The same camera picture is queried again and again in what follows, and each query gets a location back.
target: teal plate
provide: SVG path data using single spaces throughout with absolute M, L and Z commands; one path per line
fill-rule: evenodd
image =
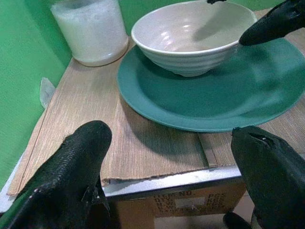
M 278 39 L 242 47 L 223 65 L 185 78 L 134 47 L 117 80 L 124 100 L 148 119 L 187 131 L 223 132 L 265 123 L 295 105 L 305 89 L 305 60 Z

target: green wall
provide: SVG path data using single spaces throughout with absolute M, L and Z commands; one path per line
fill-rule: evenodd
M 119 0 L 126 30 L 144 14 L 182 0 Z M 281 0 L 231 0 L 253 10 Z M 43 108 L 40 81 L 57 85 L 71 52 L 46 0 L 0 1 L 0 188 L 24 151 Z

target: ribbed bowl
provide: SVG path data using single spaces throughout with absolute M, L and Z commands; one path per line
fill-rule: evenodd
M 228 60 L 243 32 L 255 22 L 255 14 L 241 5 L 188 1 L 140 18 L 132 39 L 156 65 L 193 77 Z

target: frosted jar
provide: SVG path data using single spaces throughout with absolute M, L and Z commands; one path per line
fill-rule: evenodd
M 64 0 L 51 12 L 73 57 L 86 66 L 102 66 L 127 50 L 128 36 L 117 0 Z

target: cardboard box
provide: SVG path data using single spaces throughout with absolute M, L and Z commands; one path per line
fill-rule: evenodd
M 122 229 L 154 229 L 155 217 L 223 214 L 233 210 L 246 191 L 244 183 L 154 195 L 116 204 Z

